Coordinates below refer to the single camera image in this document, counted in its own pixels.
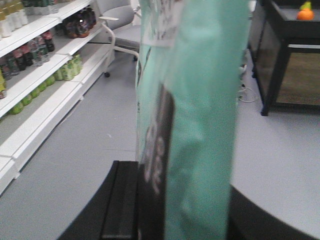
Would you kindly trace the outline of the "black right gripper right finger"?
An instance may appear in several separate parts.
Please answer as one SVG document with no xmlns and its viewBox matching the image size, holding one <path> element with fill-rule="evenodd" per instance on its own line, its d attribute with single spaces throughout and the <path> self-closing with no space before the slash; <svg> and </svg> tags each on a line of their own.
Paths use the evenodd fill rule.
<svg viewBox="0 0 320 240">
<path fill-rule="evenodd" d="M 227 240 L 314 240 L 245 197 L 235 187 L 231 187 Z"/>
</svg>

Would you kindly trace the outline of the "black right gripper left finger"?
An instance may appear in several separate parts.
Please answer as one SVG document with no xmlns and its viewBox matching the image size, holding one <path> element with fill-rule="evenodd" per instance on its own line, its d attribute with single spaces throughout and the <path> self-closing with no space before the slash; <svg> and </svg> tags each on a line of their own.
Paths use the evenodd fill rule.
<svg viewBox="0 0 320 240">
<path fill-rule="evenodd" d="M 112 163 L 103 183 L 60 240 L 136 240 L 138 162 Z"/>
</svg>

